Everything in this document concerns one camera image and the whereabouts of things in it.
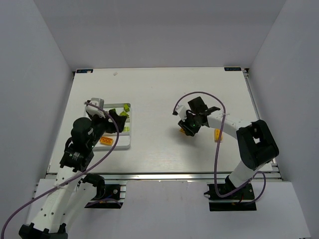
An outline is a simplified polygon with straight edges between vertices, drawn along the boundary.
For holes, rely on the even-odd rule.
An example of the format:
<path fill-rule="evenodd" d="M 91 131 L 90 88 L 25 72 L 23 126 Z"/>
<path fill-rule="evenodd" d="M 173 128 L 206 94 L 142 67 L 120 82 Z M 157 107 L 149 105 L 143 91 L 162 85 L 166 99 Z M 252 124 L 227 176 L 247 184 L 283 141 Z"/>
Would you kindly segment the lime green curved studded lego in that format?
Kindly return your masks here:
<path fill-rule="evenodd" d="M 125 112 L 125 111 L 122 111 L 121 113 L 120 113 L 120 115 L 121 116 L 125 116 L 126 118 L 130 118 L 130 116 L 129 116 L 129 114 L 127 113 L 127 112 Z"/>

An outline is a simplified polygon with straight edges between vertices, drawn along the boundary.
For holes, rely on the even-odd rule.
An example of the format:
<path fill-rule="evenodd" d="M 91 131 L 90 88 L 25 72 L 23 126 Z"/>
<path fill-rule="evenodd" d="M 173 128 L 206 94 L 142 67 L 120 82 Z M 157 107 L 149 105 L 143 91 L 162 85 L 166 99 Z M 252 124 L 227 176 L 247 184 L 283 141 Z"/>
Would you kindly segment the lime green small lego brick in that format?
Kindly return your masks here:
<path fill-rule="evenodd" d="M 123 109 L 125 112 L 129 112 L 130 111 L 130 107 L 128 104 L 124 104 Z"/>

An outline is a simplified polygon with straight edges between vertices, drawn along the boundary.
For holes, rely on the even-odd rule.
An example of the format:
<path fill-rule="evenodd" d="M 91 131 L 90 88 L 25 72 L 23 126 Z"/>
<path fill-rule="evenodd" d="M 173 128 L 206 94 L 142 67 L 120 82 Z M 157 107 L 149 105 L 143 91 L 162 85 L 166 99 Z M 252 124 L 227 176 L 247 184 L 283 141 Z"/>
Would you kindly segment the yellow curved lego brick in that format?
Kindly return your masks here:
<path fill-rule="evenodd" d="M 217 129 L 217 128 L 214 129 L 214 141 L 215 142 L 223 141 L 223 135 L 220 134 L 220 129 Z"/>

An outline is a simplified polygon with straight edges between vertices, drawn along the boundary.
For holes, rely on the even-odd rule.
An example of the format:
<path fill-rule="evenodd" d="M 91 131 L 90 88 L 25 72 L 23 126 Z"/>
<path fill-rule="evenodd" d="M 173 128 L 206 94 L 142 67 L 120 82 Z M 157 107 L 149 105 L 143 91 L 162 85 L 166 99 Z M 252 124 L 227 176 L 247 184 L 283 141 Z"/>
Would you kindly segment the yellow long lego brick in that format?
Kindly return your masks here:
<path fill-rule="evenodd" d="M 113 145 L 113 142 L 114 140 L 110 137 L 101 137 L 99 142 L 102 144 L 102 145 L 107 145 L 107 146 L 112 146 Z"/>

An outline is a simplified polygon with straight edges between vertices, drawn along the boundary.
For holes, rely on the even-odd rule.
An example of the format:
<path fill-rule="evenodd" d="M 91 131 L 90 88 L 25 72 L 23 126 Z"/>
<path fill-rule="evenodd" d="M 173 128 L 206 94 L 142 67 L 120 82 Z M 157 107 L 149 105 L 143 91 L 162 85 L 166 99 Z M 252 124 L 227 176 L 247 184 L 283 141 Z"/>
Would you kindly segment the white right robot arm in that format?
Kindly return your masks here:
<path fill-rule="evenodd" d="M 187 136 L 195 136 L 205 126 L 237 140 L 241 160 L 222 187 L 214 183 L 218 197 L 226 198 L 241 190 L 259 173 L 259 169 L 279 155 L 279 148 L 264 120 L 234 118 L 226 113 L 225 106 L 209 108 L 201 97 L 189 101 L 188 105 L 186 108 L 175 104 L 172 112 L 179 116 L 178 125 Z"/>

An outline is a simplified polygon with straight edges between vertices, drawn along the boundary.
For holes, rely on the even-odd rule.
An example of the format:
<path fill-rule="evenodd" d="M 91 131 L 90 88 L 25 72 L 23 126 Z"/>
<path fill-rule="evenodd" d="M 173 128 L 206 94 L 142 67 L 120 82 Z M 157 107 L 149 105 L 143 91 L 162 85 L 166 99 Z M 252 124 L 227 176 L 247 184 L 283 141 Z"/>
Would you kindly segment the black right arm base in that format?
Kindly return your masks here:
<path fill-rule="evenodd" d="M 244 212 L 256 211 L 255 194 L 252 185 L 249 183 L 234 194 L 221 198 L 214 188 L 214 184 L 208 184 L 208 191 L 204 196 L 209 200 L 209 210 L 211 212 Z"/>

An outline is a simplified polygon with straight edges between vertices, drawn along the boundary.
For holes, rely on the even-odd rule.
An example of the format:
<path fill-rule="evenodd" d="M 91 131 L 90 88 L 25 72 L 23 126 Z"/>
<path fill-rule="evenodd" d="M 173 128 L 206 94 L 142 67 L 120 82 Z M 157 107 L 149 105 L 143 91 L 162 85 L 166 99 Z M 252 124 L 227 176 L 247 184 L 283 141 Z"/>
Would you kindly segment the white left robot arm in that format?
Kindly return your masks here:
<path fill-rule="evenodd" d="M 94 198 L 105 193 L 104 179 L 87 172 L 93 148 L 105 133 L 124 130 L 127 117 L 114 110 L 87 111 L 78 118 L 65 144 L 53 189 L 46 195 L 40 211 L 28 225 L 22 225 L 22 239 L 66 239 L 79 212 Z"/>

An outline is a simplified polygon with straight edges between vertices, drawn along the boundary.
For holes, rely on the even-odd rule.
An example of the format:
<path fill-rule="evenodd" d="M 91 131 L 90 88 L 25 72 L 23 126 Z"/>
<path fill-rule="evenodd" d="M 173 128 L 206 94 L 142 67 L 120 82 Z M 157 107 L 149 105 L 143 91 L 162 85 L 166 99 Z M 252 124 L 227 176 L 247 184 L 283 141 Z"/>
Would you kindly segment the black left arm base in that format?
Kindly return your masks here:
<path fill-rule="evenodd" d="M 120 209 L 126 196 L 126 185 L 106 184 L 85 208 L 88 209 Z"/>

